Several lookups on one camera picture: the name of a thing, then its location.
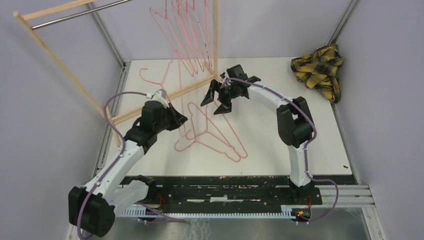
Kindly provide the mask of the pink wire hanger with hook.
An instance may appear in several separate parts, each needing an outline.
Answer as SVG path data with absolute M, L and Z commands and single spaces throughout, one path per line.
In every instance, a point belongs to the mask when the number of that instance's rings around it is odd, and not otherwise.
M 191 148 L 194 145 L 200 145 L 200 146 L 206 147 L 210 150 L 215 150 L 210 145 L 205 144 L 204 142 L 200 141 L 200 137 L 201 136 L 188 137 L 187 135 L 183 135 L 183 136 L 180 137 L 180 139 L 178 139 L 175 142 L 173 147 L 177 152 L 186 151 L 187 149 Z

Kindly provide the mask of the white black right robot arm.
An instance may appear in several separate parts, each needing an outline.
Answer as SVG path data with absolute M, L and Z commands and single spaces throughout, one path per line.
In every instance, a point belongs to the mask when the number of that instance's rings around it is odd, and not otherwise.
M 232 100 L 245 97 L 275 113 L 278 135 L 289 152 L 288 196 L 293 203 L 302 204 L 314 188 L 309 171 L 308 145 L 316 136 L 316 127 L 306 99 L 281 95 L 265 86 L 259 77 L 248 76 L 239 64 L 228 68 L 220 77 L 221 81 L 211 81 L 200 105 L 203 107 L 210 104 L 218 95 L 220 105 L 214 115 L 228 114 L 232 111 Z

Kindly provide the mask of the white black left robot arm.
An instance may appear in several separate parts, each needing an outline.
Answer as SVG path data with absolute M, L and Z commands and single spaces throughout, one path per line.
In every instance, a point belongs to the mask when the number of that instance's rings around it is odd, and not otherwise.
M 68 194 L 68 220 L 78 230 L 97 237 L 105 236 L 118 214 L 138 201 L 150 204 L 157 198 L 155 181 L 138 176 L 123 183 L 129 170 L 141 160 L 159 133 L 180 128 L 188 118 L 170 103 L 147 101 L 131 128 L 123 137 L 121 149 L 115 159 L 83 187 L 73 187 Z

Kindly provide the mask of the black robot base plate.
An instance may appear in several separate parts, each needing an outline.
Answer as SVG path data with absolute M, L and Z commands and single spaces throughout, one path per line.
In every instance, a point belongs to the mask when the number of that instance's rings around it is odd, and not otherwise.
M 322 205 L 320 185 L 357 185 L 353 175 L 319 175 L 319 182 L 296 192 L 289 177 L 265 176 L 152 176 L 155 185 L 141 200 L 166 214 L 278 213 L 284 206 Z

